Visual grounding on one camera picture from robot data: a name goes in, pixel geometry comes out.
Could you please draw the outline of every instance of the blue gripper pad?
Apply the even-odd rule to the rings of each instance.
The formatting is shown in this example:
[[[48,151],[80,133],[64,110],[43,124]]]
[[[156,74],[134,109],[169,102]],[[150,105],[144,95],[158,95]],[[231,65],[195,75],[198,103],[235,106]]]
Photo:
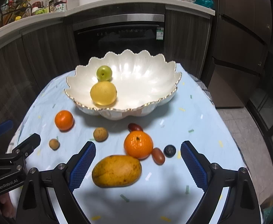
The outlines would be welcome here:
[[[91,143],[70,173],[68,187],[71,192],[73,192],[74,189],[79,188],[82,184],[82,181],[84,180],[84,177],[92,164],[95,155],[96,147],[94,143]]]
[[[181,157],[183,158],[197,187],[203,189],[203,191],[205,192],[208,188],[208,178],[207,178],[207,173],[204,170],[203,166],[200,164],[199,160],[195,157],[195,154],[191,151],[190,147],[186,144],[186,142],[183,142],[181,144],[180,151],[181,151]]]
[[[7,120],[0,124],[0,136],[13,128],[12,120]]]

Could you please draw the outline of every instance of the soy sauce bottle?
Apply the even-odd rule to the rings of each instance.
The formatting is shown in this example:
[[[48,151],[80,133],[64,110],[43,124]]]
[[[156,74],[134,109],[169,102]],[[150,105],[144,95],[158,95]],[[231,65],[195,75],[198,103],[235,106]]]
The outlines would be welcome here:
[[[55,0],[51,0],[51,1],[49,2],[49,12],[50,12],[50,13],[55,12]]]
[[[55,12],[67,11],[67,0],[55,0]]]

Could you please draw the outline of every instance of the gold rim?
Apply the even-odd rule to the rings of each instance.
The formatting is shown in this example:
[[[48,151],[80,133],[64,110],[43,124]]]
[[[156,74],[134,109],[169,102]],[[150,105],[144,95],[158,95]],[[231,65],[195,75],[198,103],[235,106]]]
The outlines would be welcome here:
[[[126,50],[124,50],[121,54],[123,54],[125,51],[130,51],[131,53],[133,53],[131,50],[126,49]],[[107,52],[107,53],[105,54],[105,56],[106,56],[108,53],[113,53],[113,54],[115,54],[115,55],[121,55],[121,54],[116,54],[116,53],[110,51],[110,52]],[[118,112],[136,111],[136,110],[139,110],[139,109],[141,109],[141,108],[144,108],[144,107],[146,107],[146,106],[148,106],[148,105],[150,105],[150,104],[159,103],[160,101],[162,101],[162,100],[168,98],[169,96],[171,96],[174,92],[177,91],[177,89],[178,89],[177,84],[179,83],[179,81],[181,80],[181,78],[182,78],[182,72],[180,72],[180,77],[179,77],[178,81],[177,81],[177,82],[175,83],[175,85],[174,85],[174,86],[176,86],[175,89],[174,89],[170,94],[166,95],[165,97],[159,98],[159,99],[156,100],[156,101],[148,102],[148,103],[143,104],[142,106],[139,106],[139,107],[137,107],[137,108],[133,108],[133,109],[128,108],[128,109],[125,109],[125,110],[116,109],[116,108],[100,108],[100,109],[97,109],[97,108],[94,108],[94,107],[87,107],[87,106],[81,104],[80,102],[76,101],[75,98],[71,97],[71,96],[66,92],[66,89],[64,89],[64,92],[65,92],[65,94],[66,94],[70,99],[73,100],[73,102],[74,102],[75,104],[77,104],[78,106],[80,106],[80,107],[82,107],[82,108],[86,108],[86,109],[88,109],[88,110],[94,110],[94,111],[106,111],[106,110],[111,110],[111,111],[118,111]],[[67,82],[67,85],[68,85],[68,87],[69,87],[69,89],[70,89],[70,85],[69,85],[69,83],[68,83],[68,77],[66,78],[66,82]]]

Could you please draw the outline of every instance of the table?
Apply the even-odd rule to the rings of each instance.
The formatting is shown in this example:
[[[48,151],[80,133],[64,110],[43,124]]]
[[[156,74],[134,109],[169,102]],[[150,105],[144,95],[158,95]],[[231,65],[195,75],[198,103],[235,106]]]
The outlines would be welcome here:
[[[177,71],[182,72],[182,79],[169,103],[157,107],[145,117],[126,117],[119,121],[81,112],[64,93],[64,88],[68,87],[66,77],[73,76],[74,71],[61,75],[53,79],[32,104],[13,139],[13,147],[31,134],[39,134],[40,146],[27,158],[27,169],[37,167],[39,171],[49,170],[59,163],[66,163],[88,140],[93,140],[96,127],[105,127],[109,137],[102,143],[93,140],[96,157],[80,188],[73,192],[90,222],[164,224],[170,221],[185,224],[203,196],[203,190],[197,188],[181,158],[181,143],[189,140],[210,162],[217,162],[225,169],[238,170],[245,164],[210,99],[180,64],[177,64]],[[54,118],[60,110],[69,110],[74,116],[75,125],[69,132],[60,132],[55,126]],[[131,186],[97,187],[92,181],[92,169],[106,156],[125,154],[123,142],[129,133],[127,125],[131,122],[139,124],[152,137],[154,147],[163,150],[168,144],[174,145],[176,155],[166,158],[162,166],[156,165],[151,156],[143,160],[142,175]],[[57,151],[48,146],[52,138],[57,138],[61,143]],[[10,193],[15,206],[20,191],[18,188]],[[224,188],[210,223],[217,223],[227,192],[228,188]],[[67,223],[54,190],[49,189],[49,193],[59,222]]]

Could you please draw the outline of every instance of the fruit bowl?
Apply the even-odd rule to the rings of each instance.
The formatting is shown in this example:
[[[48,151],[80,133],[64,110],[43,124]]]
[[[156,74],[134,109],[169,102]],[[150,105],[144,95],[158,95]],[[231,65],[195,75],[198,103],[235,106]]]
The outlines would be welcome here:
[[[95,104],[90,90],[98,82],[96,71],[107,65],[113,71],[111,82],[117,89],[112,105]],[[92,57],[86,66],[79,65],[74,77],[67,77],[67,96],[86,114],[102,115],[110,120],[127,116],[145,116],[157,106],[169,102],[177,91],[182,76],[176,72],[176,62],[166,62],[162,54],[151,56],[146,50],[138,54],[125,50],[117,55],[108,52],[99,59]]]

